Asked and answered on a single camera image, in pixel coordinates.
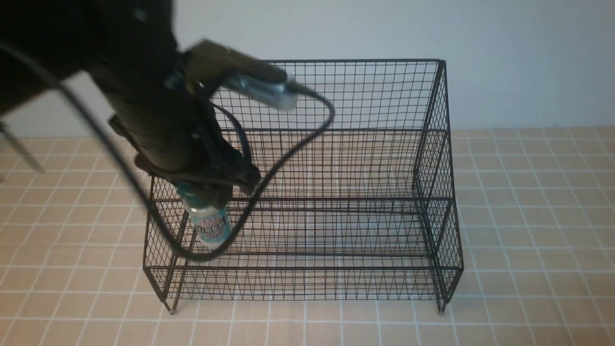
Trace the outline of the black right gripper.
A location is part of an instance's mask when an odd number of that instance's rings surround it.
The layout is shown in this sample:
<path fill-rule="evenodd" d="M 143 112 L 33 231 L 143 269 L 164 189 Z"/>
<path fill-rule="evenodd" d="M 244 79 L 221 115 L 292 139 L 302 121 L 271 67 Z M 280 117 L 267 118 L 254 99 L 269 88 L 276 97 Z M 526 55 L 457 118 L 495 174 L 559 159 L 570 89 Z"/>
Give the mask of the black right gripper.
<path fill-rule="evenodd" d="M 252 160 L 222 136 L 211 106 L 199 103 L 115 103 L 112 129 L 137 154 L 149 175 L 187 188 L 202 199 L 226 202 L 233 187 L 251 195 L 261 178 Z"/>

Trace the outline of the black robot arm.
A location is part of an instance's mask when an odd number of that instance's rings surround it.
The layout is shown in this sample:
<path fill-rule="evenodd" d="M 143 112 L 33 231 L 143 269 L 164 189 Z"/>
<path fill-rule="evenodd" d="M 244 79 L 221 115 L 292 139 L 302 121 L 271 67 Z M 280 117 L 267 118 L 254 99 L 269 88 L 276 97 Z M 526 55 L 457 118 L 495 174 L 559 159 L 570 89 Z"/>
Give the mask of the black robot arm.
<path fill-rule="evenodd" d="M 235 73 L 283 73 L 209 40 L 180 52 L 172 15 L 171 0 L 3 0 L 1 41 L 57 80 L 88 73 L 139 169 L 200 197 L 251 195 L 260 172 L 224 140 L 210 98 Z"/>

